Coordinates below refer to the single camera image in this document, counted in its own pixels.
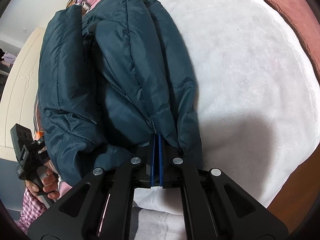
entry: person's arm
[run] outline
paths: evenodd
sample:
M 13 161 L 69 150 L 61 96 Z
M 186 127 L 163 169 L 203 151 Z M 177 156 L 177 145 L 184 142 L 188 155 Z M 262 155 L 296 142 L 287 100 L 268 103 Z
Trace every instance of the person's arm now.
M 55 176 L 50 168 L 47 169 L 47 177 L 42 180 L 44 192 L 52 192 L 48 194 L 51 199 L 57 199 L 60 193 L 56 191 L 58 184 Z M 22 212 L 19 221 L 16 221 L 18 227 L 26 234 L 30 224 L 36 220 L 44 211 L 47 210 L 45 205 L 38 199 L 37 192 L 39 188 L 31 181 L 26 181 L 26 190 L 23 196 Z

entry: white blanket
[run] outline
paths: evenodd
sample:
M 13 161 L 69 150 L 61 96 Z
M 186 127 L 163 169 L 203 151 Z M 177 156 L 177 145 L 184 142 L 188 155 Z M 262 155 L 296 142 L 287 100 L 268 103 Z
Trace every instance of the white blanket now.
M 223 170 L 267 207 L 319 144 L 320 88 L 308 57 L 263 0 L 159 1 L 198 81 L 205 169 Z M 136 190 L 137 205 L 149 209 L 139 212 L 136 239 L 185 238 L 179 193 L 168 192 Z

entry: blue strip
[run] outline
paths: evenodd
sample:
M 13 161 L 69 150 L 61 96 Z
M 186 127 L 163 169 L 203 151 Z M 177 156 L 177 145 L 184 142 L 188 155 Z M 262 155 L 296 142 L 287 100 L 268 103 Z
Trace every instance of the blue strip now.
M 161 134 L 159 134 L 159 176 L 160 176 L 160 186 L 163 184 L 163 166 L 162 166 L 162 145 L 161 145 Z
M 155 172 L 154 172 L 154 163 L 155 163 L 155 138 L 156 135 L 154 135 L 153 137 L 153 144 L 152 144 L 152 155 L 151 155 L 151 175 L 150 175 L 150 184 L 151 187 L 153 187 L 153 181 L 154 181 L 154 176 L 155 176 Z

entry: dark teal puffer jacket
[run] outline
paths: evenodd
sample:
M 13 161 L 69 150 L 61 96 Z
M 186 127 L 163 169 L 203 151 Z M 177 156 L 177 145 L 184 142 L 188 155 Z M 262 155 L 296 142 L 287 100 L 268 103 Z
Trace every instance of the dark teal puffer jacket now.
M 183 40 L 157 0 L 102 0 L 81 17 L 56 13 L 44 35 L 39 108 L 49 156 L 76 184 L 116 168 L 159 133 L 202 166 L 195 76 Z

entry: hand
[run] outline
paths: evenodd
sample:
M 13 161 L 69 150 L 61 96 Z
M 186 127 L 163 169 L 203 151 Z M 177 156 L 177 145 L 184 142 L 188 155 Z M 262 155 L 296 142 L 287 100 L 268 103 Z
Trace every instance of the hand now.
M 56 180 L 56 177 L 53 175 L 51 168 L 47 168 L 47 176 L 44 179 L 42 179 L 42 183 L 44 185 L 43 187 L 44 192 L 47 193 L 53 190 L 55 191 L 48 194 L 48 198 L 57 199 L 58 197 L 60 197 L 60 192 L 57 191 L 58 189 L 57 180 Z M 39 187 L 30 180 L 26 181 L 26 186 L 29 189 L 30 193 L 33 196 L 35 196 L 40 202 L 42 202 L 41 199 L 38 197 Z

